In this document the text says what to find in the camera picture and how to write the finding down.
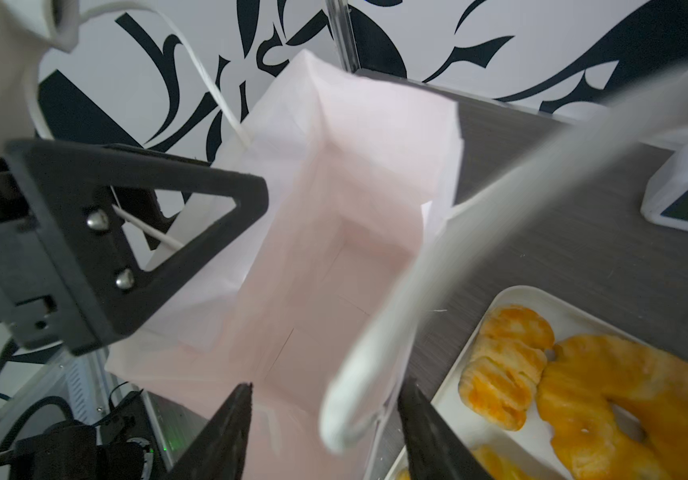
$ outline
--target baked bread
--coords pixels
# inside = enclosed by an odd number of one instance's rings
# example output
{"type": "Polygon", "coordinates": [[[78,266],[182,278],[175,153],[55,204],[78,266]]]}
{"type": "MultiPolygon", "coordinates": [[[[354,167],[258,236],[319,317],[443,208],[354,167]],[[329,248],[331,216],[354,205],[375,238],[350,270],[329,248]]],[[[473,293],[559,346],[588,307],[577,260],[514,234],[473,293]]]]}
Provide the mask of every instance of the baked bread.
{"type": "Polygon", "coordinates": [[[519,430],[554,344],[549,323],[523,306],[494,310],[462,371],[458,394],[464,404],[505,430],[519,430]]]}
{"type": "MultiPolygon", "coordinates": [[[[518,466],[510,462],[508,458],[500,456],[489,446],[482,446],[473,450],[472,456],[494,480],[533,480],[532,477],[525,475],[518,466]]],[[[396,480],[411,480],[408,469],[401,470],[396,480]]]]}
{"type": "Polygon", "coordinates": [[[576,480],[688,479],[688,363],[615,336],[574,336],[554,350],[536,405],[576,480]],[[611,402],[640,420],[645,442],[619,430],[611,402]]]}

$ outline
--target metal frame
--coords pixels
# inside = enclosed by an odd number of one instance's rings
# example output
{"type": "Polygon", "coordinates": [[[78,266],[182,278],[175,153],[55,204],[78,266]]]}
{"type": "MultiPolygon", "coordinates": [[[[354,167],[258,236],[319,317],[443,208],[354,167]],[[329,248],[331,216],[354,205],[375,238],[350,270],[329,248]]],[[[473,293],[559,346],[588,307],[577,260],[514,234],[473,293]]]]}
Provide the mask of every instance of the metal frame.
{"type": "Polygon", "coordinates": [[[261,218],[263,178],[128,147],[14,140],[0,160],[0,321],[19,345],[76,355],[135,332],[261,218]],[[139,268],[110,186],[234,199],[235,208],[157,269],[139,268]],[[100,213],[102,222],[93,222],[100,213]]]}
{"type": "Polygon", "coordinates": [[[349,20],[349,2],[347,0],[326,0],[328,18],[331,25],[333,42],[339,52],[342,68],[355,73],[360,69],[357,56],[355,35],[352,33],[352,23],[349,20]]]}

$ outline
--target black triangular bracket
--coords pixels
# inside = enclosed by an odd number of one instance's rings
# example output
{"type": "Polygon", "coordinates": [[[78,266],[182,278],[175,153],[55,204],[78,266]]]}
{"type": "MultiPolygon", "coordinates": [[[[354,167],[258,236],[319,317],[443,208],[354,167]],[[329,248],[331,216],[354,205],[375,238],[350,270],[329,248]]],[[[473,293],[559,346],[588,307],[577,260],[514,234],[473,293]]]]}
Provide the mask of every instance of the black triangular bracket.
{"type": "Polygon", "coordinates": [[[251,384],[235,387],[165,480],[239,480],[246,461],[252,396],[251,384]]]}
{"type": "Polygon", "coordinates": [[[0,317],[27,347],[61,339],[79,354],[125,338],[269,206],[261,177],[148,150],[13,140],[4,158],[28,214],[0,222],[6,239],[0,248],[20,250],[18,264],[0,271],[0,317]],[[145,272],[113,211],[109,186],[231,197],[235,208],[145,272]],[[97,230],[87,218],[99,210],[109,221],[97,230]],[[133,280],[119,286],[126,269],[133,280]]]}
{"type": "Polygon", "coordinates": [[[416,385],[406,379],[398,412],[412,480],[492,480],[416,385]]]}

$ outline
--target paper bag handle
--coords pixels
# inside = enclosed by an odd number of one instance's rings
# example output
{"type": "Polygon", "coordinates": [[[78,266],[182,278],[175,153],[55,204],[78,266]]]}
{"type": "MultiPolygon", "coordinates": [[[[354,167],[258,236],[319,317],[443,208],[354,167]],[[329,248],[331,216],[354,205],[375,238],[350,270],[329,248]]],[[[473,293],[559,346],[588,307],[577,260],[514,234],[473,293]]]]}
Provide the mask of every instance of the paper bag handle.
{"type": "Polygon", "coordinates": [[[352,424],[364,395],[409,333],[507,236],[576,188],[641,138],[688,124],[688,71],[672,69],[622,93],[610,109],[563,129],[506,174],[454,209],[445,232],[402,275],[331,381],[320,409],[320,437],[342,453],[371,427],[352,424]]]}
{"type": "MultiPolygon", "coordinates": [[[[194,64],[200,79],[203,80],[203,83],[205,83],[205,86],[210,92],[211,97],[214,98],[216,105],[218,105],[224,112],[224,118],[226,121],[232,125],[232,128],[235,130],[235,133],[240,141],[243,142],[243,145],[250,145],[250,137],[240,124],[240,120],[237,119],[232,109],[226,103],[226,100],[216,86],[216,83],[211,80],[210,75],[208,75],[208,71],[205,69],[205,65],[203,65],[202,61],[195,53],[195,50],[192,48],[192,45],[186,39],[184,32],[182,32],[176,26],[173,20],[168,18],[168,15],[162,13],[155,6],[143,0],[120,0],[118,2],[100,4],[86,10],[80,14],[80,24],[86,23],[92,18],[96,18],[103,14],[124,12],[126,10],[142,10],[146,12],[157,13],[166,22],[166,24],[168,24],[168,27],[174,31],[181,44],[184,46],[184,50],[186,50],[190,56],[190,60],[194,64]]],[[[48,122],[45,120],[45,116],[43,115],[43,112],[40,109],[40,104],[38,103],[38,67],[41,60],[42,56],[36,57],[34,62],[30,63],[24,72],[24,77],[22,79],[24,85],[24,100],[27,103],[29,115],[32,118],[32,122],[34,123],[38,135],[46,140],[52,140],[53,134],[51,133],[51,129],[48,127],[48,122]]]]}

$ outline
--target white plastic handle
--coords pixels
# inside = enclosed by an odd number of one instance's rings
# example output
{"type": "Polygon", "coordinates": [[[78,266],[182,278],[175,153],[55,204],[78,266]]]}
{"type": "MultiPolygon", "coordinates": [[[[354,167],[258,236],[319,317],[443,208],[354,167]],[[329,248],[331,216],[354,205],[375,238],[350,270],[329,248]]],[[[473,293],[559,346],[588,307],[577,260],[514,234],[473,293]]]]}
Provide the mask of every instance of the white plastic handle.
{"type": "Polygon", "coordinates": [[[186,39],[186,35],[176,26],[173,20],[168,18],[166,14],[162,13],[156,7],[149,5],[146,2],[141,2],[139,0],[125,0],[121,2],[109,2],[103,5],[90,8],[89,10],[86,10],[80,15],[80,20],[82,21],[82,23],[86,23],[93,17],[97,17],[99,15],[110,12],[122,12],[124,10],[146,10],[148,12],[157,13],[166,22],[166,24],[168,24],[168,27],[174,31],[176,36],[181,41],[181,44],[184,46],[184,50],[186,50],[186,52],[189,54],[190,60],[192,60],[192,63],[195,65],[195,69],[197,70],[197,73],[200,75],[200,79],[202,79],[203,83],[205,83],[205,86],[210,92],[211,96],[214,98],[214,101],[219,107],[221,107],[221,110],[224,112],[224,118],[226,119],[226,121],[228,121],[230,125],[232,125],[232,128],[235,130],[235,133],[243,142],[243,145],[245,145],[246,147],[250,145],[248,133],[245,132],[245,129],[242,127],[242,125],[240,125],[240,120],[238,120],[237,117],[235,117],[235,114],[232,112],[229,105],[226,104],[224,96],[221,94],[219,89],[216,87],[214,81],[208,75],[208,71],[205,70],[205,65],[203,65],[203,63],[200,61],[200,58],[195,53],[195,50],[192,48],[192,45],[190,44],[189,40],[186,39]]]}
{"type": "Polygon", "coordinates": [[[78,44],[79,0],[2,0],[16,21],[52,47],[71,52],[78,44]]]}
{"type": "Polygon", "coordinates": [[[372,425],[352,419],[378,374],[409,333],[507,236],[557,198],[612,164],[641,138],[688,124],[688,71],[673,69],[622,93],[610,109],[561,131],[455,209],[443,235],[425,248],[354,347],[326,391],[320,437],[342,453],[372,425]]]}

